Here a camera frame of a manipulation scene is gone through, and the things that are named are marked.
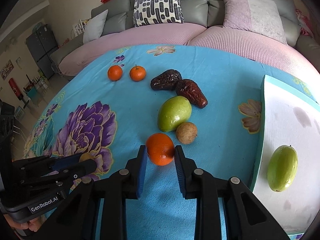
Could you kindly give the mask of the person left hand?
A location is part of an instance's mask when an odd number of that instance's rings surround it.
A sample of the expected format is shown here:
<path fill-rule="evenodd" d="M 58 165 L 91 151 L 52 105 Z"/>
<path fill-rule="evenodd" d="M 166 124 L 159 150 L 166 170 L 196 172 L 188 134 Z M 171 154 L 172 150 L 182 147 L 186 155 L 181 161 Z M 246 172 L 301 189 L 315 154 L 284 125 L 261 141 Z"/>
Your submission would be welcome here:
<path fill-rule="evenodd" d="M 30 220 L 29 222 L 22 223 L 22 224 L 12 220 L 12 218 L 9 215 L 4 215 L 4 218 L 7 220 L 8 224 L 13 229 L 19 229 L 19 230 L 29 229 L 33 232 L 37 232 L 42 225 L 41 217 L 34 218 L 34 219 Z"/>

